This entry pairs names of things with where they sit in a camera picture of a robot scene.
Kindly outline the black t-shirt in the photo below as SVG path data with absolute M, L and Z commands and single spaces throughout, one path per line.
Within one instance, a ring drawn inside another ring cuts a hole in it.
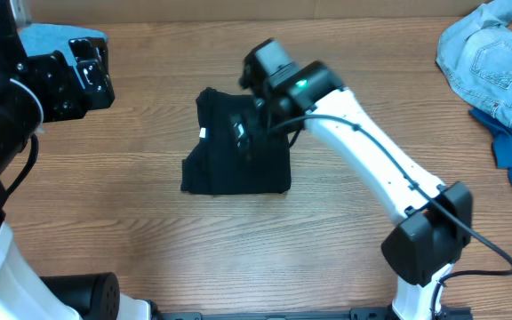
M 231 95 L 211 87 L 196 98 L 204 136 L 182 160 L 180 190 L 198 195 L 281 194 L 292 184 L 286 136 L 270 137 L 248 152 L 233 137 L 232 115 L 255 110 L 249 95 Z

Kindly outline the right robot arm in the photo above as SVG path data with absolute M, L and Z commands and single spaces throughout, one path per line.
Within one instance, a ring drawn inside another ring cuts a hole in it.
M 394 229 L 381 245 L 397 275 L 386 307 L 352 308 L 350 319 L 470 319 L 470 308 L 440 301 L 470 242 L 473 197 L 461 182 L 446 186 L 398 147 L 354 93 L 323 62 L 298 65 L 274 39 L 253 48 L 239 79 L 256 109 L 230 118 L 234 143 L 249 158 L 274 138 L 307 130 L 328 145 L 372 191 Z

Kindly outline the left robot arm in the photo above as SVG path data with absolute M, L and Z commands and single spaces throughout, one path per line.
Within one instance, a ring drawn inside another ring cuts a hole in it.
M 6 217 L 36 164 L 44 124 L 81 119 L 114 98 L 104 34 L 35 24 L 26 2 L 0 1 L 0 319 L 159 317 L 153 302 L 123 294 L 111 272 L 38 275 Z

